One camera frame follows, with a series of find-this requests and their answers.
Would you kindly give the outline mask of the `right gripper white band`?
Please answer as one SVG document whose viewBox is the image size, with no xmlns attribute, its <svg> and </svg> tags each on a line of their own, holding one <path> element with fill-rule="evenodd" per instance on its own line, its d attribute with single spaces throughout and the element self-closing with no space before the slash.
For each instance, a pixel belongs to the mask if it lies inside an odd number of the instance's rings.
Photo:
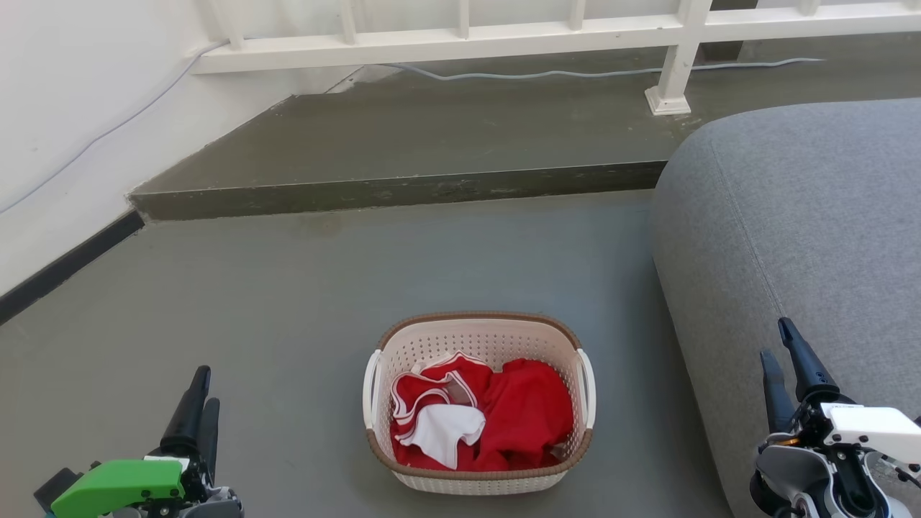
<svg viewBox="0 0 921 518">
<path fill-rule="evenodd" d="M 771 517 L 911 516 L 874 471 L 919 486 L 917 423 L 891 407 L 835 402 L 838 384 L 790 318 L 779 319 L 779 332 L 797 401 L 822 403 L 795 412 L 779 361 L 760 351 L 770 434 L 758 447 L 749 485 L 756 507 Z"/>
</svg>

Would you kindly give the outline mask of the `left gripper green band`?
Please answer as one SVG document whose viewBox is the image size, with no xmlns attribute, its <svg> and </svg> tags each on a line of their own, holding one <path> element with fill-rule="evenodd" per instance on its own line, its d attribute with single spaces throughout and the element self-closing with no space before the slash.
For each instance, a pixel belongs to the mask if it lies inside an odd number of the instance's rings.
<svg viewBox="0 0 921 518">
<path fill-rule="evenodd" d="M 199 366 L 159 442 L 138 459 L 60 469 L 33 493 L 47 517 L 243 517 L 236 492 L 216 486 L 220 400 Z"/>
</svg>

